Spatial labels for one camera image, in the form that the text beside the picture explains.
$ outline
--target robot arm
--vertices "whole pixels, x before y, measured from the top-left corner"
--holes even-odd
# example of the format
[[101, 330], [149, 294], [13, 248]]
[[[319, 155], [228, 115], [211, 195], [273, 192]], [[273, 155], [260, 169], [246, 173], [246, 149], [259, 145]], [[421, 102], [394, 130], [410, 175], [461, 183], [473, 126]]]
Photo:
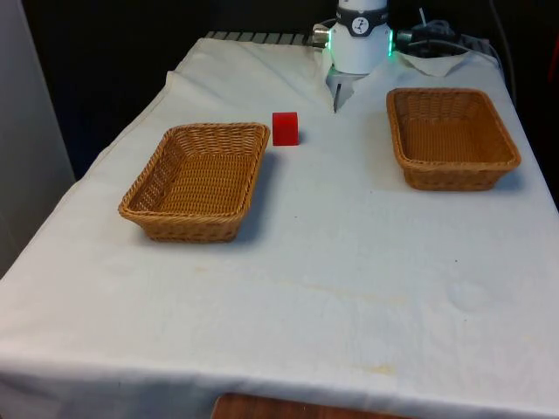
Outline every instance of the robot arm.
[[340, 0], [329, 48], [339, 72], [369, 74], [389, 53], [388, 0]]

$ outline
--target red cube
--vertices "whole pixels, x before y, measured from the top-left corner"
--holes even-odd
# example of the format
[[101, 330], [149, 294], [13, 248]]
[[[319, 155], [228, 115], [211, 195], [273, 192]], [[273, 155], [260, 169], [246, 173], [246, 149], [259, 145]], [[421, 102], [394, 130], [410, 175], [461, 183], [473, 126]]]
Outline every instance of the red cube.
[[275, 147], [299, 145], [299, 118], [296, 112], [273, 114], [273, 145]]

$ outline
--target rectangular wicker basket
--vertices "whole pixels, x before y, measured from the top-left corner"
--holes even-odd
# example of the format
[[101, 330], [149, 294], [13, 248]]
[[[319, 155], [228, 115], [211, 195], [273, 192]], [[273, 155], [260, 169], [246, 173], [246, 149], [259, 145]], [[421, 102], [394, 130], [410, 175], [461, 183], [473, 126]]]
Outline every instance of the rectangular wicker basket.
[[234, 240], [269, 136], [268, 127], [254, 123], [170, 129], [122, 199], [120, 214], [157, 241]]
[[521, 164], [483, 92], [397, 89], [387, 107], [397, 161], [415, 189], [488, 190]]

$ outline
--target white tablecloth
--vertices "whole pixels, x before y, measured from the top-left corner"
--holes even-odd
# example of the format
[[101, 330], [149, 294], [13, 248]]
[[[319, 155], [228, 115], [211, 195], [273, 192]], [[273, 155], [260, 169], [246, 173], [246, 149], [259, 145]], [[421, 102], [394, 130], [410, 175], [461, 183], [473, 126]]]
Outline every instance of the white tablecloth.
[[[0, 282], [0, 415], [207, 418], [224, 392], [430, 418], [559, 417], [559, 217], [499, 71], [387, 58], [338, 113], [310, 49], [202, 40]], [[385, 95], [486, 91], [522, 166], [404, 182]], [[163, 133], [297, 111], [234, 244], [158, 244], [117, 206]]]

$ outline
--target dark background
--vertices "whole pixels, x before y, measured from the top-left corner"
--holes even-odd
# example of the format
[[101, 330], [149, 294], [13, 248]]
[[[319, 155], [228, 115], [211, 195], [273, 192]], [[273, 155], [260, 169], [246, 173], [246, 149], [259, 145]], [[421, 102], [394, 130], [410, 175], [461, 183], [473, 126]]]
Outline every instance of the dark background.
[[[75, 174], [157, 95], [207, 31], [309, 31], [333, 17], [337, 0], [24, 0]], [[517, 110], [556, 203], [559, 178], [559, 74], [548, 82], [559, 1], [495, 0], [514, 56]], [[390, 25], [443, 18], [489, 38], [505, 58], [488, 0], [390, 0]]]

